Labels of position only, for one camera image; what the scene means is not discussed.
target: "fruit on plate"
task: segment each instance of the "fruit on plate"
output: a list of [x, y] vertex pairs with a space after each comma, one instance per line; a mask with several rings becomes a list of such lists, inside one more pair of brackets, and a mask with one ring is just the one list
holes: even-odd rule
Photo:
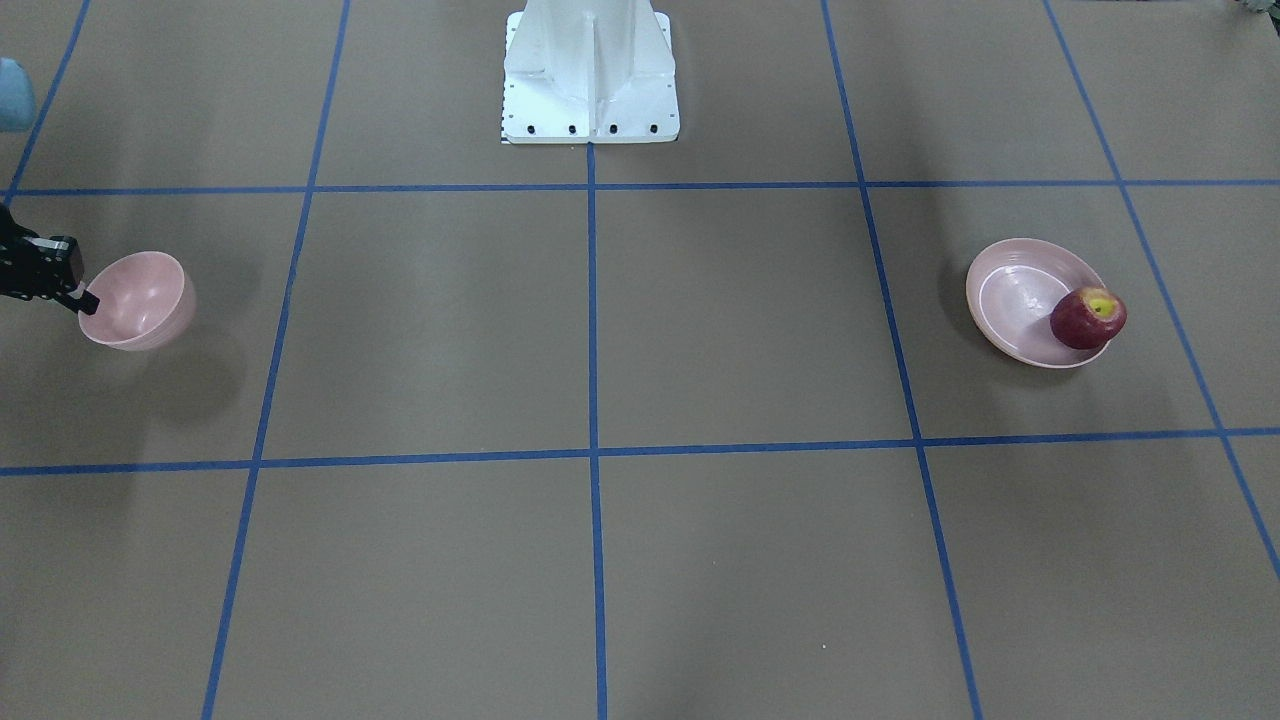
[[1053, 337], [1076, 350], [1102, 347], [1124, 328], [1129, 310], [1105, 287], [1082, 287], [1059, 300], [1048, 316]]

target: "pink bowl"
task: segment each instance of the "pink bowl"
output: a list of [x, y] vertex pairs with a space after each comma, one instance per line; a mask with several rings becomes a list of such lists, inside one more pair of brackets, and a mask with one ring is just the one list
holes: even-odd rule
[[81, 331], [108, 347], [155, 350], [182, 334], [196, 316], [196, 288], [164, 252], [120, 258], [87, 290], [101, 304], [92, 315], [79, 314]]

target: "white metal base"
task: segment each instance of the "white metal base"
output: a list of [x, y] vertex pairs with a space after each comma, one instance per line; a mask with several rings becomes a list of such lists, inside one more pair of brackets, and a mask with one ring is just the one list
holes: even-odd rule
[[[675, 61], [671, 56], [671, 19], [652, 12], [649, 3], [636, 13], [635, 38], [630, 47], [608, 45], [616, 33], [602, 32], [591, 14], [584, 14], [580, 28], [526, 29], [539, 37], [534, 60], [521, 58], [522, 67], [512, 67], [512, 41], [516, 38], [526, 13], [512, 13], [507, 19], [507, 63], [502, 102], [502, 140], [511, 143], [582, 142], [671, 142], [680, 135], [680, 108], [676, 100]], [[657, 27], [650, 23], [657, 20]], [[644, 33], [660, 32], [662, 42], [646, 38]], [[580, 33], [577, 47], [549, 47], [557, 37]], [[669, 72], [630, 72], [618, 74], [617, 68], [643, 64], [626, 53], [650, 53], [658, 46], [666, 53]], [[556, 56], [558, 53], [577, 54], [577, 58]], [[605, 67], [613, 70], [605, 79]], [[562, 72], [557, 76], [554, 68]], [[618, 85], [608, 87], [609, 82]]]

